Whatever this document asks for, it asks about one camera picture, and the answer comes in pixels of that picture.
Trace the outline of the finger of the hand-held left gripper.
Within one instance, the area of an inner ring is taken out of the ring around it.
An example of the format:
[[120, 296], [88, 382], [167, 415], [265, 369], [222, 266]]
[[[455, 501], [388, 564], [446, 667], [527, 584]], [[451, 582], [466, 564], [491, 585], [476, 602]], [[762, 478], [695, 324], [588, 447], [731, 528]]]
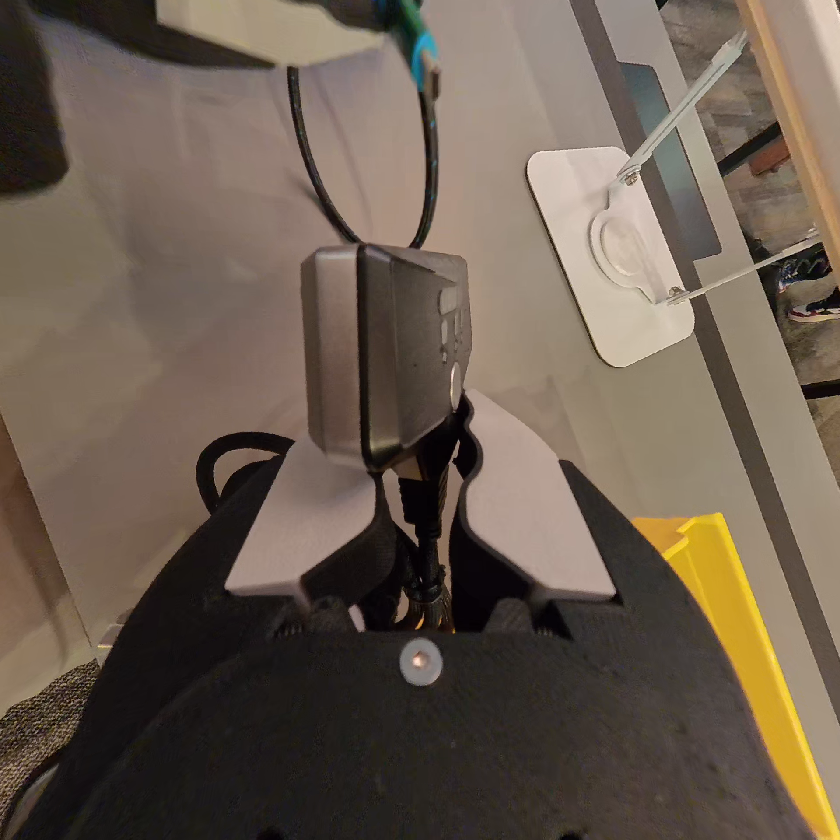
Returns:
[[326, 10], [281, 1], [158, 1], [159, 24], [241, 55], [294, 67], [381, 49], [385, 37], [340, 24]]

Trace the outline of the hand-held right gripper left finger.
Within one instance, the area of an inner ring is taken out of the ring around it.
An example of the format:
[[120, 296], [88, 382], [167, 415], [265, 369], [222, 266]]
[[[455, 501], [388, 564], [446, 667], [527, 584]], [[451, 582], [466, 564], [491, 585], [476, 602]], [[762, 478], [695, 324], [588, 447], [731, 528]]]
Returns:
[[284, 458], [227, 576], [239, 596], [366, 596], [395, 565], [382, 484], [307, 437]]

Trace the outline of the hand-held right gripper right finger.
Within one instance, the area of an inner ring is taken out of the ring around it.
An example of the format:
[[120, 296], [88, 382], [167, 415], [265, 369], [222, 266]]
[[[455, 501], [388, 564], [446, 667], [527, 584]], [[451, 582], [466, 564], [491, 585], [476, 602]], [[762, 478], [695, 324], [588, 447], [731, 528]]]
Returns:
[[559, 457], [468, 390], [449, 559], [478, 601], [611, 601], [616, 587]]

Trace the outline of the yellow plastic bin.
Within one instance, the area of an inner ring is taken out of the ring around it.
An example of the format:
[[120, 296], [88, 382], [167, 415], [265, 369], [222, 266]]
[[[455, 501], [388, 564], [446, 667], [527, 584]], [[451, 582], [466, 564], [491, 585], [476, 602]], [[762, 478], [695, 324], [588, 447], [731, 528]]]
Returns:
[[812, 833], [837, 819], [725, 518], [635, 518], [635, 528], [694, 596], [731, 660], [764, 746]]

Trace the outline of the wood-edged grey board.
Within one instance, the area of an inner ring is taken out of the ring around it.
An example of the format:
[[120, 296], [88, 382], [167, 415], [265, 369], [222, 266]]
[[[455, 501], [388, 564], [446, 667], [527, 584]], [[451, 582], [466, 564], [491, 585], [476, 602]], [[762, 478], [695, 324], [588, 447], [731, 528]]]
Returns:
[[838, 273], [838, 2], [736, 5], [815, 225]]

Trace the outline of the metal table bracket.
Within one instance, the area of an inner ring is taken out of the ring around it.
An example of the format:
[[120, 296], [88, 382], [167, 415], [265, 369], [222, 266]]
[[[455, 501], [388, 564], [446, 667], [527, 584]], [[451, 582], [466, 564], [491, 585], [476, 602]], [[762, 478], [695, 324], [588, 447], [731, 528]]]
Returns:
[[95, 657], [99, 667], [102, 667], [110, 655], [123, 627], [128, 622], [133, 610], [129, 609], [119, 614], [106, 628], [95, 647]]

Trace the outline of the clear acrylic stand bracket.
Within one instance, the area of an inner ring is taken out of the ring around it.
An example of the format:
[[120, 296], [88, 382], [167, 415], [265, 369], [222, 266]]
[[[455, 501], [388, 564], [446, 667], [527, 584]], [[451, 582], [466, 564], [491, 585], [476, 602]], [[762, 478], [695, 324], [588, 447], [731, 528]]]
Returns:
[[698, 290], [668, 286], [665, 281], [666, 270], [675, 269], [676, 264], [648, 199], [641, 171], [657, 147], [735, 63], [748, 43], [749, 33], [742, 29], [719, 48], [684, 97], [616, 172], [606, 188], [606, 205], [591, 220], [589, 244], [603, 276], [620, 288], [639, 290], [655, 307], [674, 307], [705, 296], [752, 271], [822, 243], [823, 238], [813, 228], [802, 241]]

